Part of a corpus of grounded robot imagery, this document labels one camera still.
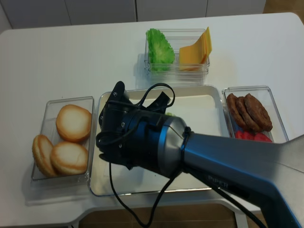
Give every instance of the sausage patty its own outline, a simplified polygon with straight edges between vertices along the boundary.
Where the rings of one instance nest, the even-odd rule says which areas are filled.
[[[271,131],[272,123],[266,109],[262,106],[261,102],[251,94],[245,96],[245,106],[251,118],[263,128],[265,131]]]
[[[245,121],[246,125],[251,128],[255,132],[261,132],[263,129],[259,127],[259,125],[250,117],[248,114],[246,107],[245,107],[245,102],[244,102],[244,97],[240,96],[237,101],[236,101],[236,107],[238,112],[241,114],[243,117],[243,120]]]
[[[238,112],[238,109],[236,107],[236,100],[237,97],[234,96],[234,94],[229,94],[229,96],[227,97],[228,110],[232,115],[234,121],[237,123],[237,125],[240,126],[244,131],[246,131],[248,130],[248,127]]]

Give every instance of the red tomato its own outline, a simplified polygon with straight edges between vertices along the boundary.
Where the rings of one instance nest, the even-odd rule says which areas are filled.
[[[262,133],[256,133],[254,140],[272,143],[272,141],[266,135],[264,135]]]
[[[237,131],[236,138],[237,139],[243,139],[243,133],[241,131]]]
[[[251,133],[249,132],[244,132],[243,133],[243,139],[246,139],[246,140],[254,140],[254,135],[252,135]]]

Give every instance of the orange cheese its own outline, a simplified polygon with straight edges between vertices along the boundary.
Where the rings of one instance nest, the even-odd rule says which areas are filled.
[[[211,51],[212,44],[208,27],[207,30],[195,42],[195,44],[180,48],[180,70],[197,70],[197,67],[186,66],[186,64],[205,63]]]

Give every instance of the green lettuce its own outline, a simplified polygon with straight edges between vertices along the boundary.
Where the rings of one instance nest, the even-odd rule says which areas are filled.
[[[172,64],[175,60],[174,51],[162,32],[152,28],[146,32],[146,35],[149,45],[150,63]],[[153,66],[151,70],[169,70],[169,67]]]
[[[176,116],[176,115],[174,115],[173,113],[169,113],[169,112],[166,112],[165,115]]]

